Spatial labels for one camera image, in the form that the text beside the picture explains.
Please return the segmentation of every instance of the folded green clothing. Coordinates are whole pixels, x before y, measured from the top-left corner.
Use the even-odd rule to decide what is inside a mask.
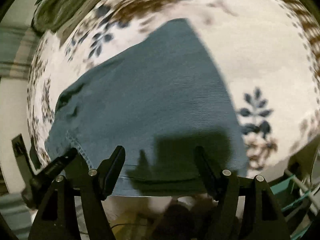
[[[81,20],[99,1],[100,0],[38,0],[37,2],[39,2],[39,4],[33,16],[32,27],[38,33],[44,33],[47,30],[56,32],[75,14],[77,16],[76,19]]]

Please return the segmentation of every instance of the silver screw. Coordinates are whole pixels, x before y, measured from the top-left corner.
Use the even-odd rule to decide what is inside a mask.
[[[230,175],[231,175],[231,171],[229,171],[229,170],[223,170],[223,171],[222,171],[222,174],[223,174],[224,176],[230,176]]]
[[[58,177],[56,177],[56,182],[61,182],[63,181],[63,176],[59,175]]]
[[[256,177],[257,181],[264,181],[264,177],[262,177],[261,175],[258,175]]]
[[[95,175],[97,175],[97,173],[98,172],[95,169],[89,170],[89,172],[88,172],[89,176],[95,176]]]

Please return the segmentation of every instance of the brown striped border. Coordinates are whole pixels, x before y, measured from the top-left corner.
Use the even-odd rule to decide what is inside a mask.
[[[305,8],[299,0],[282,0],[286,3],[287,8],[292,10],[300,20],[304,30],[304,36],[310,43],[310,50],[314,55],[316,62],[311,62],[310,56],[307,60],[310,62],[309,70],[313,73],[313,81],[316,83],[315,92],[320,93],[320,29],[319,24],[314,16]],[[317,103],[320,104],[320,99],[317,97]]]

